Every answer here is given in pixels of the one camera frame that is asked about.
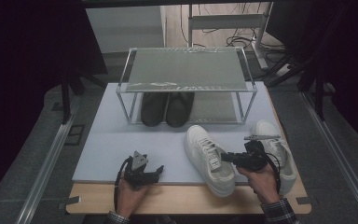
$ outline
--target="metal frame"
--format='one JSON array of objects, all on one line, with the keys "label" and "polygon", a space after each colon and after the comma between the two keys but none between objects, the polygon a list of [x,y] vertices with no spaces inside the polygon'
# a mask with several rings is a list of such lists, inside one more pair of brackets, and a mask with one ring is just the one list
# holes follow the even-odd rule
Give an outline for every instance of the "metal frame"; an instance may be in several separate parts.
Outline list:
[{"label": "metal frame", "polygon": [[269,12],[272,2],[268,2],[263,14],[244,15],[208,15],[193,16],[193,5],[188,5],[188,43],[189,48],[193,47],[193,30],[201,29],[236,29],[236,28],[258,28],[258,38],[254,37],[252,49],[262,70],[268,70],[269,66],[260,50],[261,39],[266,30]]},{"label": "metal frame", "polygon": [[321,133],[322,137],[324,138],[325,143],[327,144],[328,148],[330,149],[330,153],[334,160],[337,163],[339,170],[341,171],[342,175],[344,176],[345,180],[347,181],[348,186],[350,187],[354,197],[358,202],[358,177],[356,173],[351,168],[350,163],[348,162],[347,158],[345,157],[344,153],[342,152],[339,144],[337,143],[334,136],[330,133],[330,130],[326,123],[318,116],[315,112],[314,104],[312,102],[311,96],[309,93],[300,93],[301,98],[303,99],[304,103],[306,104],[310,115],[315,122],[316,127],[318,128],[319,132]]},{"label": "metal frame", "polygon": [[65,142],[66,136],[71,129],[72,123],[75,119],[75,114],[77,113],[78,108],[80,107],[81,96],[75,96],[72,101],[71,108],[72,113],[69,115],[69,118],[65,124],[62,124],[58,130],[56,137],[54,138],[53,143],[48,151],[48,155],[45,158],[45,161],[40,168],[40,171],[34,181],[34,184],[28,194],[27,199],[17,217],[16,224],[28,224],[31,223],[32,218],[34,217],[34,212],[36,211],[37,206],[39,205],[40,199],[42,198],[43,192],[45,191],[46,185],[48,184],[50,175],[54,169],[55,163],[60,156],[61,149]]}]

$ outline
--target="white sneaker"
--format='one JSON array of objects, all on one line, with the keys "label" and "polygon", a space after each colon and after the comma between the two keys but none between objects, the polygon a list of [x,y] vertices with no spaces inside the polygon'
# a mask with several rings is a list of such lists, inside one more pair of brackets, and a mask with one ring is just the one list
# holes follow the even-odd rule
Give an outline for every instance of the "white sneaker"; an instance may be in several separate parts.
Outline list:
[{"label": "white sneaker", "polygon": [[220,153],[226,152],[199,125],[187,130],[186,155],[212,193],[227,197],[235,189],[235,173],[230,162],[221,161]]},{"label": "white sneaker", "polygon": [[[262,119],[252,129],[253,135],[280,135],[280,132],[268,120]],[[288,193],[297,179],[297,170],[292,152],[286,141],[281,138],[260,140],[266,153],[274,162],[276,167],[280,167],[281,189],[280,194]]]}]

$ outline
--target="black curtain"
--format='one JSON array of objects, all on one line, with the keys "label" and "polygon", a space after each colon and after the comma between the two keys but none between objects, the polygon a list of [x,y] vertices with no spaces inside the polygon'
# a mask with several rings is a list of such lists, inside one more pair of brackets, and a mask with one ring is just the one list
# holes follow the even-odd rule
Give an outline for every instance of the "black curtain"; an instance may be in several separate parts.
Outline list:
[{"label": "black curtain", "polygon": [[358,132],[358,1],[351,1],[327,47],[324,71],[336,89],[333,103]]},{"label": "black curtain", "polygon": [[106,74],[80,1],[0,1],[0,180],[62,75]]}]

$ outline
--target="sleeve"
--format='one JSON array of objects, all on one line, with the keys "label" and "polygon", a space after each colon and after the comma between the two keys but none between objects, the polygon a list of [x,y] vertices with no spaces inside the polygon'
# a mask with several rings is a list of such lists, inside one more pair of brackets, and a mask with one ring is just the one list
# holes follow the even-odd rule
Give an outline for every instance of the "sleeve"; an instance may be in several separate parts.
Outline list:
[{"label": "sleeve", "polygon": [[287,199],[281,199],[277,203],[261,204],[268,224],[299,224],[292,206]]},{"label": "sleeve", "polygon": [[118,215],[114,212],[109,212],[107,215],[106,220],[103,222],[103,224],[129,224],[130,220],[122,217],[121,215]]}]

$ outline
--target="wrist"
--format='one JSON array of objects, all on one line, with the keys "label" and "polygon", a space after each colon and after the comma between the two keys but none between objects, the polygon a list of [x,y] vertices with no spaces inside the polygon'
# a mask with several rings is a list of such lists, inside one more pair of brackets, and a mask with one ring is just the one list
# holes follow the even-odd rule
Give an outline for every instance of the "wrist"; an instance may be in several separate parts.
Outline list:
[{"label": "wrist", "polygon": [[264,197],[264,204],[271,204],[271,203],[277,203],[281,198],[279,197],[278,193],[266,195]]},{"label": "wrist", "polygon": [[130,218],[130,216],[132,214],[132,211],[130,209],[120,209],[120,208],[118,208],[117,214],[121,215],[122,217],[125,217],[125,218]]}]

